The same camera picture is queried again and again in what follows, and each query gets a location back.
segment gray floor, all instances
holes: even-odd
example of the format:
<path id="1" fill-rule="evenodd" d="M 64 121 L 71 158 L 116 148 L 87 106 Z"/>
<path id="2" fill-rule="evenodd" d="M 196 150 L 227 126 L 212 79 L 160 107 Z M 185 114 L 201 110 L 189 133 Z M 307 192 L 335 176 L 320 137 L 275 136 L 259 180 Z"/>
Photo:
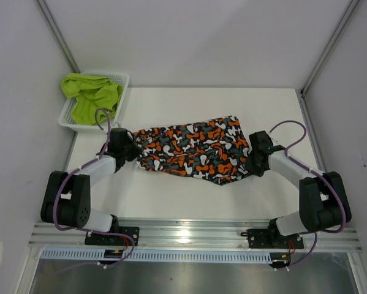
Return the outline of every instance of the gray floor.
<path id="1" fill-rule="evenodd" d="M 51 274 L 75 263 L 43 260 L 31 293 L 358 293 L 346 254 L 314 254 L 290 272 L 268 265 L 124 262 Z"/>

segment camouflage cloth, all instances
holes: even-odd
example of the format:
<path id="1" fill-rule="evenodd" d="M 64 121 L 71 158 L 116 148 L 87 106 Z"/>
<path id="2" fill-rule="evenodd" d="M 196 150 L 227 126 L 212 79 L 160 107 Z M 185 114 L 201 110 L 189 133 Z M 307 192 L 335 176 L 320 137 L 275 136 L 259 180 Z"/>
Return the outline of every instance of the camouflage cloth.
<path id="1" fill-rule="evenodd" d="M 224 185 L 250 174 L 249 146 L 235 116 L 134 133 L 142 149 L 137 165 L 148 171 L 191 176 Z"/>

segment cable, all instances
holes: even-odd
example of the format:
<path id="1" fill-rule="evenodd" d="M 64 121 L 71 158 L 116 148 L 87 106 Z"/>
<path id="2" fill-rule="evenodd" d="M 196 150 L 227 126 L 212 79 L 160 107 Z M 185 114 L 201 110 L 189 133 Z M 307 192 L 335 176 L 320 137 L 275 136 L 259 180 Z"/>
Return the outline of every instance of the cable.
<path id="1" fill-rule="evenodd" d="M 107 111 L 104 109 L 104 108 L 98 108 L 95 112 L 95 121 L 96 121 L 96 124 L 99 126 L 99 128 L 101 130 L 104 130 L 103 127 L 100 125 L 100 123 L 98 122 L 97 120 L 97 114 L 99 111 L 102 111 L 104 112 L 104 114 L 106 115 L 107 117 L 107 139 L 103 145 L 103 148 L 100 152 L 100 155 L 97 156 L 95 159 L 91 160 L 91 161 L 88 161 L 87 163 L 83 164 L 81 167 L 78 167 L 76 168 L 75 170 L 73 170 L 72 172 L 70 172 L 66 177 L 65 179 L 63 180 L 61 186 L 59 187 L 58 189 L 58 192 L 56 193 L 56 197 L 55 197 L 55 200 L 54 200 L 54 207 L 53 207 L 53 222 L 54 222 L 54 225 L 56 227 L 57 230 L 59 231 L 67 231 L 67 230 L 73 230 L 73 229 L 77 229 L 77 230 L 80 230 L 80 231 L 84 231 L 84 232 L 93 232 L 93 233 L 97 233 L 97 234 L 100 234 L 100 235 L 107 235 L 107 236 L 118 236 L 118 237 L 122 237 L 124 239 L 128 239 L 131 244 L 132 244 L 132 248 L 130 250 L 130 252 L 128 254 L 126 254 L 125 257 L 121 258 L 120 260 L 118 260 L 117 262 L 115 263 L 112 263 L 110 265 L 103 265 L 104 268 L 111 268 L 111 267 L 114 267 L 116 265 L 119 265 L 121 262 L 123 262 L 125 259 L 129 258 L 132 253 L 133 253 L 133 250 L 134 250 L 134 247 L 135 247 L 135 242 L 133 240 L 132 237 L 130 237 L 129 235 L 125 235 L 125 234 L 120 234 L 120 233 L 110 233 L 110 232 L 100 232 L 100 231 L 91 231 L 91 230 L 87 230 L 87 229 L 82 229 L 82 228 L 73 228 L 73 227 L 61 227 L 59 224 L 58 224 L 58 217 L 57 217 L 57 212 L 58 212 L 58 203 L 59 203 L 59 199 L 61 198 L 61 194 L 62 194 L 62 191 L 63 189 L 65 188 L 65 185 L 67 184 L 67 182 L 69 181 L 69 179 L 76 173 L 78 173 L 80 170 L 90 166 L 91 164 L 97 162 L 98 160 L 100 160 L 104 153 L 106 152 L 107 150 L 107 146 L 108 146 L 108 143 L 110 141 L 110 136 L 111 136 L 111 123 L 110 123 L 110 120 L 109 120 L 109 115 L 107 113 Z M 71 270 L 72 268 L 76 268 L 76 267 L 79 267 L 79 266 L 83 266 L 83 265 L 95 265 L 94 262 L 83 262 L 83 263 L 79 263 L 77 265 L 73 265 L 73 266 L 69 266 L 67 268 L 64 268 L 64 269 L 61 269 L 57 272 L 54 272 L 54 273 L 62 273 L 64 271 L 67 271 L 67 270 Z"/>
<path id="2" fill-rule="evenodd" d="M 277 125 L 275 125 L 274 127 L 271 128 L 271 130 L 269 131 L 269 133 L 272 133 L 272 131 L 274 131 L 277 127 L 281 126 L 282 124 L 286 124 L 286 123 L 294 123 L 294 124 L 298 124 L 299 126 L 302 127 L 303 129 L 303 135 L 301 136 L 301 138 L 295 142 L 293 142 L 292 144 L 290 144 L 286 149 L 285 149 L 285 155 L 287 156 L 287 158 L 289 160 L 291 160 L 293 163 L 297 164 L 299 167 L 303 168 L 304 170 L 306 170 L 307 172 L 309 173 L 312 173 L 314 176 L 318 177 L 329 189 L 329 191 L 331 192 L 331 194 L 334 196 L 334 198 L 336 199 L 336 202 L 338 204 L 338 206 L 340 207 L 340 210 L 341 210 L 341 217 L 342 217 L 342 221 L 341 221 L 341 225 L 340 225 L 340 228 L 338 228 L 337 230 L 323 230 L 324 232 L 327 232 L 327 233 L 339 233 L 341 232 L 344 227 L 346 226 L 346 212 L 345 212 L 345 209 L 341 203 L 341 200 L 340 200 L 340 197 L 338 196 L 337 192 L 334 190 L 334 188 L 330 185 L 330 183 L 321 175 L 319 174 L 318 172 L 316 172 L 315 170 L 311 170 L 308 166 L 306 166 L 305 164 L 302 164 L 300 161 L 296 160 L 295 158 L 293 158 L 292 156 L 290 156 L 288 154 L 288 151 L 291 147 L 295 146 L 296 144 L 299 144 L 300 142 L 303 141 L 303 139 L 306 137 L 307 135 L 307 128 L 305 127 L 304 124 L 302 124 L 301 122 L 299 121 L 294 121 L 294 120 L 287 120 L 287 121 L 282 121 L 282 122 L 279 122 Z M 316 232 L 314 232 L 314 242 L 311 246 L 311 249 L 309 250 L 309 252 L 299 261 L 289 265 L 289 268 L 292 267 L 292 266 L 295 266 L 295 265 L 298 265 L 300 264 L 303 260 L 306 260 L 306 258 L 314 251 L 314 248 L 315 246 L 317 245 L 317 241 L 318 241 L 318 235 Z"/>

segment orange black and white fabric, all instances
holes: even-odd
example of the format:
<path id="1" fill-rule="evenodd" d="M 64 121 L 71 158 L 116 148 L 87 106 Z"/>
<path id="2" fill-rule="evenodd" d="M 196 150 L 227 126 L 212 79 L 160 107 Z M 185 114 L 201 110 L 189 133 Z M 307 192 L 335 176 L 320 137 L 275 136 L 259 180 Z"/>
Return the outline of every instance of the orange black and white fabric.
<path id="1" fill-rule="evenodd" d="M 134 133 L 137 165 L 150 172 L 205 179 L 219 185 L 250 175 L 249 145 L 236 116 Z"/>

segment white wall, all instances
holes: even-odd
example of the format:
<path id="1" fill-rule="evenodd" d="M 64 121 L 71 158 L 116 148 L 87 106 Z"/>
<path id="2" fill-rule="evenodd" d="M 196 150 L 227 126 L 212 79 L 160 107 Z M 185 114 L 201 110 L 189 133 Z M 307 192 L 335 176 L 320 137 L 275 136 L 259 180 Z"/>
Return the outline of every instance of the white wall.
<path id="1" fill-rule="evenodd" d="M 307 100 L 327 163 L 344 179 L 367 258 L 367 0 Z"/>
<path id="2" fill-rule="evenodd" d="M 69 68 L 31 0 L 0 1 L 0 294 L 11 293 L 50 172 L 72 132 L 60 127 Z"/>
<path id="3" fill-rule="evenodd" d="M 302 88 L 349 0 L 47 1 L 81 70 L 133 86 Z"/>

